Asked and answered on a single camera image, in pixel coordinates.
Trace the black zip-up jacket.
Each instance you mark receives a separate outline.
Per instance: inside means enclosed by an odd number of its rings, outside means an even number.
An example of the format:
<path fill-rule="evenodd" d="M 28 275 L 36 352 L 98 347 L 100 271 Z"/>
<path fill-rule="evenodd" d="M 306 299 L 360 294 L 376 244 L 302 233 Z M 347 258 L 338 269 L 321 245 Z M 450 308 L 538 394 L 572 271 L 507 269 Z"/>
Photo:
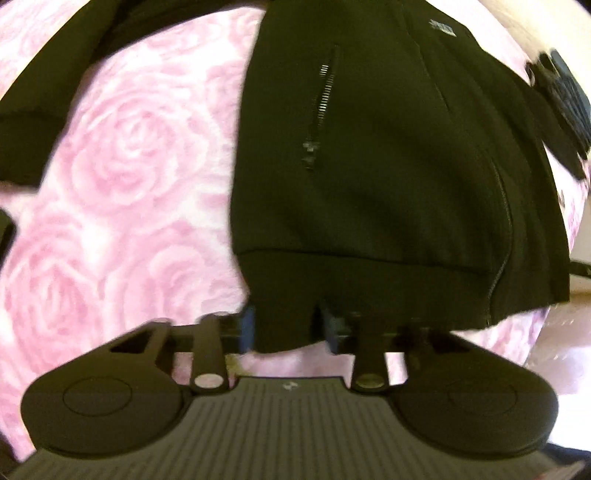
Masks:
<path fill-rule="evenodd" d="M 87 71 L 246 7 L 228 236 L 250 351 L 324 341 L 325 307 L 469 333 L 570 300 L 588 164 L 527 62 L 426 1 L 90 1 L 1 97 L 1 183 L 41 190 Z"/>

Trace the black object at bed edge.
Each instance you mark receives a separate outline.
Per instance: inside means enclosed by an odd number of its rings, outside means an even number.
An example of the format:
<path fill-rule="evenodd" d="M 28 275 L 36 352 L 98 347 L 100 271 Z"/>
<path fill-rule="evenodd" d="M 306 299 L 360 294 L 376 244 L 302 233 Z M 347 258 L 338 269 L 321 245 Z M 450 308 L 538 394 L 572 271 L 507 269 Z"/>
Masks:
<path fill-rule="evenodd" d="M 590 152 L 590 100 L 555 49 L 540 53 L 535 62 L 526 63 L 531 86 L 547 98 L 566 124 L 577 153 L 586 160 Z"/>

